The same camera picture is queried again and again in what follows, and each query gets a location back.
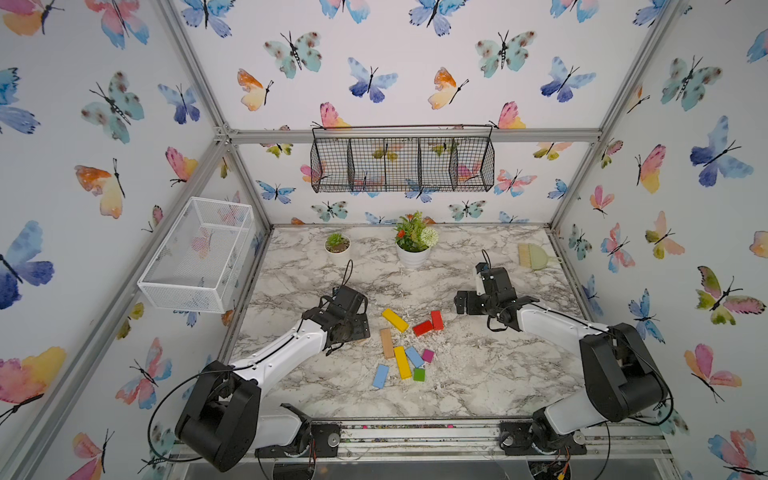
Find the natural wood block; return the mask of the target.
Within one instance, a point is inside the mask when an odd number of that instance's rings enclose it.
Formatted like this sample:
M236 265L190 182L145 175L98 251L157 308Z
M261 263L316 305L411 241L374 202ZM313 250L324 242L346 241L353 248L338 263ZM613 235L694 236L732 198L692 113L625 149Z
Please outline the natural wood block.
M390 328L383 328L379 331L382 352L386 359L393 359L395 357L394 344Z

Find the light blue block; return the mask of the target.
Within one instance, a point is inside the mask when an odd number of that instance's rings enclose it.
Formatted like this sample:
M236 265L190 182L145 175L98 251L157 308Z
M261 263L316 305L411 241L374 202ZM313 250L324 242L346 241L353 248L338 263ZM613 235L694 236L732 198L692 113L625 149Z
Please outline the light blue block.
M387 365L379 364L375 371L372 386L377 389L383 389L386 385L390 368Z
M421 357L421 355L418 353L418 351L412 347L409 346L405 349L405 354L409 362L413 365L414 368L422 368L425 364L425 361Z

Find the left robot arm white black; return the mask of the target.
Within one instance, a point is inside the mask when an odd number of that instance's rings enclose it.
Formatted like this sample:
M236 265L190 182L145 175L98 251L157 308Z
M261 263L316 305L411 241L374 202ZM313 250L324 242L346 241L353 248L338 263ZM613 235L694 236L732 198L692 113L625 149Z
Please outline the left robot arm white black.
M339 286L302 313L285 334L256 353L202 370L175 426L175 436L220 472L250 450L280 447L307 453L312 419L288 403L263 407L262 399L306 360L370 336L367 297Z

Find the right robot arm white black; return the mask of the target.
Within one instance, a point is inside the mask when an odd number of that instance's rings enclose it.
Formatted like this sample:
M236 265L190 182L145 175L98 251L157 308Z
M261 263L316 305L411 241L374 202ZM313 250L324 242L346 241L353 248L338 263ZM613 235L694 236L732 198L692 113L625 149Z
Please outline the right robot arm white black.
M501 448L508 455L569 451L577 431L618 423L673 399L672 392L636 329L626 323L588 322L519 296L508 272L481 262L475 290L454 296L459 315L484 316L492 332L528 333L576 355L584 387L532 414L528 423L504 427Z

